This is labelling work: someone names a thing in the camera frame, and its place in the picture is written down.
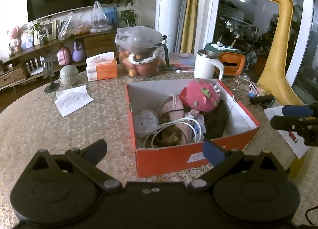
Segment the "purple kettlebell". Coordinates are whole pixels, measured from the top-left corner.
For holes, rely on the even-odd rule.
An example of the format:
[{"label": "purple kettlebell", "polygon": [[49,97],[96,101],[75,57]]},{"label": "purple kettlebell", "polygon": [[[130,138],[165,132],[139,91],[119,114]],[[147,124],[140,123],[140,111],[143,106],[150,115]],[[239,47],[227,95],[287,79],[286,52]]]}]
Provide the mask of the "purple kettlebell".
[{"label": "purple kettlebell", "polygon": [[81,62],[86,59],[86,51],[83,48],[81,41],[74,42],[74,52],[72,59],[75,62]]}]

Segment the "white mug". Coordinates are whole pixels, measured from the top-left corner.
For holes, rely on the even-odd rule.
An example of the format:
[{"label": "white mug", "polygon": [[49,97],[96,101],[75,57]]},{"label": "white mug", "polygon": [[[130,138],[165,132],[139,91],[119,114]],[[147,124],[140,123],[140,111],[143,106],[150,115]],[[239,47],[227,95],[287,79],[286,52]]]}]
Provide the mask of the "white mug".
[{"label": "white mug", "polygon": [[224,65],[217,58],[215,52],[209,50],[199,50],[194,66],[195,78],[213,78],[215,67],[220,70],[219,80],[222,80],[224,74]]}]

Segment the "tv stand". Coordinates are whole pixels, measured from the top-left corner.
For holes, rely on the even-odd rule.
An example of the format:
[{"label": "tv stand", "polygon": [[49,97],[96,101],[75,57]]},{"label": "tv stand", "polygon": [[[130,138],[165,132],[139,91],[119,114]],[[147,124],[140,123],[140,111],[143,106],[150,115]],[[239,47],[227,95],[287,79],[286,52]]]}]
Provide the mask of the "tv stand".
[{"label": "tv stand", "polygon": [[[80,36],[70,37],[65,40],[52,40],[46,44],[36,45],[18,52],[17,54],[11,56],[10,60],[1,64],[1,68],[6,72],[0,75],[0,90],[25,83],[38,77],[42,77],[44,75],[43,72],[31,76],[26,64],[29,63],[30,67],[30,63],[32,63],[32,65],[36,67],[37,62],[38,66],[41,66],[42,64],[37,60],[37,58],[39,56],[43,56],[45,58],[49,54],[49,52],[46,50],[48,47],[62,45],[65,42],[83,40],[87,57],[104,52],[114,52],[115,57],[118,58],[117,47],[114,43],[116,33],[116,29],[100,33],[86,33]],[[12,68],[8,70],[7,66],[10,64],[12,65]],[[86,65],[86,62],[83,61],[76,63],[71,61],[70,64],[74,66],[83,66]],[[54,61],[54,72],[60,71],[62,67],[63,66],[60,66],[58,61]],[[3,76],[10,77],[10,79],[1,79]]]}]

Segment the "stainless steel mug rim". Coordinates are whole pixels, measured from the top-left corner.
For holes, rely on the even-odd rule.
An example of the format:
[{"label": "stainless steel mug rim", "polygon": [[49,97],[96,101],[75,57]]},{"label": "stainless steel mug rim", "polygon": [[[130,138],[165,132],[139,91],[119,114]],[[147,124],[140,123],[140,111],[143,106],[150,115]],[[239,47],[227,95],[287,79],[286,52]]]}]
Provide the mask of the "stainless steel mug rim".
[{"label": "stainless steel mug rim", "polygon": [[198,55],[208,59],[217,59],[218,57],[217,53],[205,49],[198,50]]}]

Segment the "yellow curtain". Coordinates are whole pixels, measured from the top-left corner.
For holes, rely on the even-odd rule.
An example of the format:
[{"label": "yellow curtain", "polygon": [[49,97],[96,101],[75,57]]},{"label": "yellow curtain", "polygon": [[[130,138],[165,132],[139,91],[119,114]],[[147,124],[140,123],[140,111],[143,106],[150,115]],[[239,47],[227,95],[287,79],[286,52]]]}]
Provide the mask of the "yellow curtain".
[{"label": "yellow curtain", "polygon": [[187,0],[180,48],[180,52],[182,53],[192,52],[195,26],[197,21],[197,7],[198,0]]}]

